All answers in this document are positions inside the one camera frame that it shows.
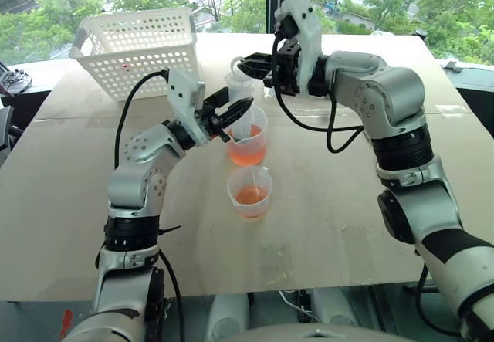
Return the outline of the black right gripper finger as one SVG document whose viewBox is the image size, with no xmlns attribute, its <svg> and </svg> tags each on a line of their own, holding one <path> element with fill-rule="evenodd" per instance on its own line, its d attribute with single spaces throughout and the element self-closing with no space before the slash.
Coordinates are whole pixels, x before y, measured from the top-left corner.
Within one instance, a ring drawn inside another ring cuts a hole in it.
<svg viewBox="0 0 494 342">
<path fill-rule="evenodd" d="M 272 69 L 272 55 L 255 52 L 240 59 L 237 67 L 241 71 L 270 71 Z"/>
<path fill-rule="evenodd" d="M 251 79 L 261 80 L 264 87 L 273 88 L 272 72 L 270 69 L 256 69 L 247 66 L 241 66 L 240 70 Z"/>
</svg>

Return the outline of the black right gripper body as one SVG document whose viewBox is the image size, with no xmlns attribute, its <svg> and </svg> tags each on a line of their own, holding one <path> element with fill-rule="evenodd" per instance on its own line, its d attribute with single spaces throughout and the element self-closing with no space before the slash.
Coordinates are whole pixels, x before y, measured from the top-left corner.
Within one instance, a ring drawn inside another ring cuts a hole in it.
<svg viewBox="0 0 494 342">
<path fill-rule="evenodd" d="M 272 87 L 276 96 L 298 94 L 308 95 L 308 84 L 300 79 L 302 48 L 296 39 L 284 40 L 281 48 L 280 39 L 275 39 L 272 45 Z"/>
</svg>

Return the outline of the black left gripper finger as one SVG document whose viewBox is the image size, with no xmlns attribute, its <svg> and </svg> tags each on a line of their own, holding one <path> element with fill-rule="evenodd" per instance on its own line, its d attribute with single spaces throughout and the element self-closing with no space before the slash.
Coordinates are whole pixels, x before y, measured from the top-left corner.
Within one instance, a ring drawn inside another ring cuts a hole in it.
<svg viewBox="0 0 494 342">
<path fill-rule="evenodd" d="M 224 86 L 204 100 L 204 107 L 221 108 L 229 103 L 228 87 Z"/>
<path fill-rule="evenodd" d="M 224 113 L 218 116 L 218 126 L 220 128 L 226 128 L 242 118 L 250 109 L 253 101 L 253 97 L 245 97 L 235 101 Z"/>
</svg>

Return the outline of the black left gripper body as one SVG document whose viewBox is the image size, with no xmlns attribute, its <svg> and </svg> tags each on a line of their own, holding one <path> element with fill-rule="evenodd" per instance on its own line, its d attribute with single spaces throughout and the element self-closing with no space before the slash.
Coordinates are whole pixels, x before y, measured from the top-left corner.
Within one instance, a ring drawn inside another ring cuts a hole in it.
<svg viewBox="0 0 494 342">
<path fill-rule="evenodd" d="M 218 114 L 212 105 L 206 103 L 199 112 L 198 122 L 208 141 L 219 138 L 223 143 L 228 143 L 231 138 L 225 132 L 225 128 L 230 124 L 230 118 L 230 110 Z"/>
</svg>

